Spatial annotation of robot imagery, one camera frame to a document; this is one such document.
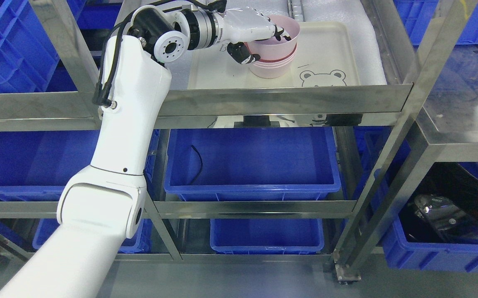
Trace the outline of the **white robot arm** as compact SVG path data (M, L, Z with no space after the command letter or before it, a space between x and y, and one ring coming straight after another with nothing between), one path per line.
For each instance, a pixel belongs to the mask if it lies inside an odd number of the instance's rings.
M57 206L59 226L0 290L0 298L95 298L148 198L144 167L170 90L166 63L188 49L182 11L137 8L108 38L94 103L103 113L91 164L71 177Z

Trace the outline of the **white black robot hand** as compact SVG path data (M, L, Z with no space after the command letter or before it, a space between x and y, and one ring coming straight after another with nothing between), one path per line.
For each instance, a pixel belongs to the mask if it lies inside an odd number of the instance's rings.
M284 32L268 16L251 7L229 8L222 13L216 12L214 17L218 27L215 43L241 65L260 60L260 55L250 53L246 43L274 36L279 39Z

